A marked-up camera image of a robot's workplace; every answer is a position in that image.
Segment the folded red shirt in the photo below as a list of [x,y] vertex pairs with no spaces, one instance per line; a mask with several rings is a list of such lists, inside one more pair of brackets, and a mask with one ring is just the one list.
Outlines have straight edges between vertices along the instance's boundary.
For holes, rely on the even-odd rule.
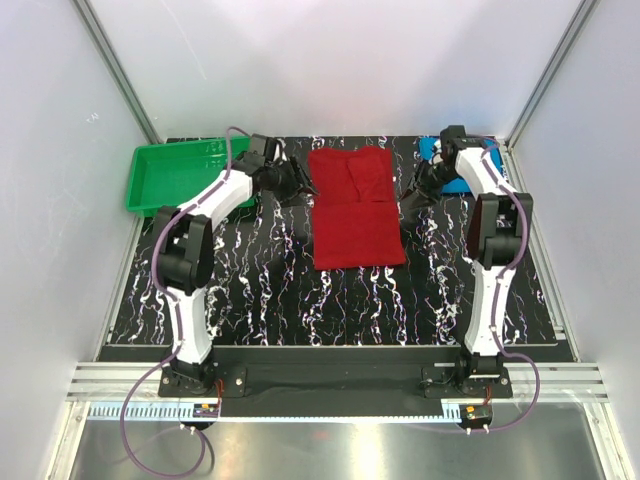
[[315,268],[403,264],[391,150],[322,148],[309,167],[319,193],[311,210]]

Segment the white panel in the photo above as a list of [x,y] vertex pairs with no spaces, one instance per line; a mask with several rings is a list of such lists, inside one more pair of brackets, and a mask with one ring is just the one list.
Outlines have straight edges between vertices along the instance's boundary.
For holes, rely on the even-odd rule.
[[504,136],[579,0],[92,0],[163,137]]
[[68,0],[0,5],[0,478],[42,478],[133,217],[144,139]]
[[580,353],[640,468],[640,3],[600,2],[516,147]]

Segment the green bin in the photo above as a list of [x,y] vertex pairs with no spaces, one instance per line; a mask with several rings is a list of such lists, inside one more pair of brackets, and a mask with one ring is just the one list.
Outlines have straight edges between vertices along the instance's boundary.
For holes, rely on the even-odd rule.
[[[234,137],[235,158],[249,148],[249,137]],[[163,205],[177,207],[211,184],[226,167],[224,138],[138,147],[133,154],[127,210],[152,217]],[[252,198],[240,205],[254,205]]]

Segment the robotic arm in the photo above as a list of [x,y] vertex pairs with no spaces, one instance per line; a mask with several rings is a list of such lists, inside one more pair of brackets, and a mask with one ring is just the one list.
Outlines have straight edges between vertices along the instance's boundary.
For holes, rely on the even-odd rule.
[[[502,338],[509,287],[515,274],[515,269],[505,267],[518,254],[533,210],[531,195],[516,192],[493,162],[484,158],[488,157],[486,153],[484,138],[467,135],[463,126],[449,126],[440,133],[440,153],[431,163],[420,163],[402,196],[404,199],[415,193],[414,206],[433,205],[444,185],[462,177],[476,199],[467,234],[467,252],[475,270],[473,308],[453,376],[463,393],[477,393],[506,375],[493,333]],[[525,222],[508,193],[523,207]]]
[[316,193],[309,177],[294,157],[286,158],[280,143],[253,135],[249,149],[192,200],[179,207],[162,207],[154,219],[157,242],[167,224],[190,208],[160,245],[157,272],[167,296],[174,332],[173,352],[180,339],[176,332],[182,319],[182,345],[170,364],[171,376],[191,390],[208,390],[215,380],[212,343],[205,318],[205,287],[214,268],[213,231],[231,211],[257,192],[274,193],[283,207],[301,205],[301,195]]

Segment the reflective floor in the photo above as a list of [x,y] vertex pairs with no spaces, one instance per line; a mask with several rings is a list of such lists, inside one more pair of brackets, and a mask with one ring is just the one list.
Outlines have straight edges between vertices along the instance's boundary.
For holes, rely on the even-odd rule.
[[[495,423],[515,418],[496,405]],[[170,423],[127,425],[130,443],[145,445]],[[576,479],[604,478],[586,417],[578,405],[539,405],[526,423],[504,433],[442,434],[448,425],[227,424],[205,431],[215,449],[191,478],[210,479]],[[179,473],[200,452],[196,438],[174,431],[139,451],[148,466]],[[71,478],[147,479],[124,457],[116,422],[87,422]]]

